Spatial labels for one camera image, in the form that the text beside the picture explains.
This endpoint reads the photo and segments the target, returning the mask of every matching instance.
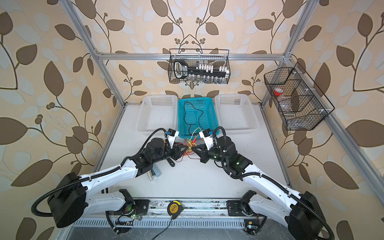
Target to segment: yellow and black tape measure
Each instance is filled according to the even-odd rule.
[[[167,207],[168,214],[172,219],[176,219],[176,217],[184,210],[184,207],[178,201],[171,201]]]

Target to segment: hanging wire basket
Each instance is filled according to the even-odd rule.
[[[287,130],[313,130],[335,109],[310,75],[313,86],[303,81],[300,75],[304,73],[304,68],[296,63],[293,68],[278,68],[264,74],[265,86]],[[315,92],[329,105],[322,104]]]
[[[224,49],[172,48],[169,50],[170,83],[228,84],[231,76],[228,55]]]

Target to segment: floral wallpaper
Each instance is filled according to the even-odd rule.
[[[54,0],[0,1],[0,201],[4,239],[45,240],[33,202],[70,172],[92,171],[120,110]],[[45,202],[39,206],[49,211]]]
[[[166,61],[110,60],[108,69],[116,79],[122,96],[128,103],[139,103],[143,97],[171,94],[181,98],[211,97],[217,94],[247,94],[252,102],[261,102],[266,87],[263,75],[276,69],[273,61],[230,61],[231,77],[228,84],[186,83],[168,79]]]
[[[292,55],[382,175],[383,11],[377,0],[320,0]],[[287,131],[272,101],[266,112],[295,188],[314,193],[338,239],[382,239],[384,208],[326,123]]]
[[[283,53],[304,0],[73,0],[98,51]]]

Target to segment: white table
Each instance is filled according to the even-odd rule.
[[[238,153],[250,159],[260,169],[278,182],[285,184],[283,172],[266,128],[259,105],[253,106],[259,127],[251,134],[227,134],[236,145]],[[120,125],[101,166],[106,169],[117,164],[126,156],[132,156],[140,149],[149,134],[135,130],[140,106],[128,105]],[[260,192],[240,180],[231,179],[212,160],[206,164],[200,160],[184,157],[182,162],[171,167],[164,160],[156,163],[161,176],[150,181],[147,174],[122,181],[110,192],[127,189],[137,198],[241,198],[248,190]]]

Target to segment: blue basket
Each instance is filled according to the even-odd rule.
[[[190,138],[198,127],[201,130],[214,130],[218,127],[212,98],[186,98],[177,103],[179,116],[179,136]]]

